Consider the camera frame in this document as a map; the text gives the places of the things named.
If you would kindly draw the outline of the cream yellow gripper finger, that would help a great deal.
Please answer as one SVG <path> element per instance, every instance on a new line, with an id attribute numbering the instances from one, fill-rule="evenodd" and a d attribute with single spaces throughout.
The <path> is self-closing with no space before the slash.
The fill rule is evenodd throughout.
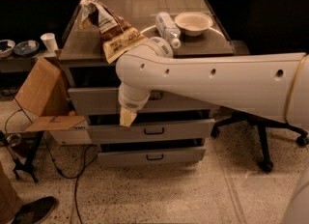
<path id="1" fill-rule="evenodd" d="M 122 107 L 120 112 L 120 125 L 129 127 L 132 125 L 136 117 L 137 117 L 136 112 Z"/>

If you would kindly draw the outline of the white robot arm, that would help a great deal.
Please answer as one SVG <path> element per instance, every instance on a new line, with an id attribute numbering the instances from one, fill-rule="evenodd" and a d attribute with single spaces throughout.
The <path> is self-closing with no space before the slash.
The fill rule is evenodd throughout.
<path id="1" fill-rule="evenodd" d="M 152 91 L 238 110 L 300 129 L 309 127 L 308 55 L 174 59 L 161 38 L 152 38 L 122 55 L 116 64 L 121 79 L 121 124 L 143 109 Z"/>

